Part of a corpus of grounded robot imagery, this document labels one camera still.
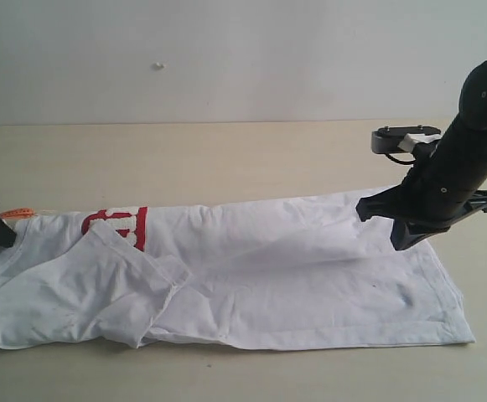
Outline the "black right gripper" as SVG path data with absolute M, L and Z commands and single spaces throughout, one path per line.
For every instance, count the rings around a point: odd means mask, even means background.
M 453 121 L 441 139 L 418 143 L 411 153 L 415 166 L 400 187 L 363 197 L 356 205 L 361 222 L 373 217 L 394 219 L 390 241 L 396 251 L 450 227 L 487 179 L 487 130 Z M 397 218 L 407 211 L 406 218 Z

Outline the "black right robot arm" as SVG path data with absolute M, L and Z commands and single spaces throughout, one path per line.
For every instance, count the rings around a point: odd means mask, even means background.
M 446 131 L 432 126 L 385 126 L 372 132 L 371 150 L 395 161 L 413 159 L 402 182 L 362 198 L 361 221 L 392 219 L 391 243 L 406 250 L 479 211 L 487 213 L 487 61 L 467 77 L 459 113 Z

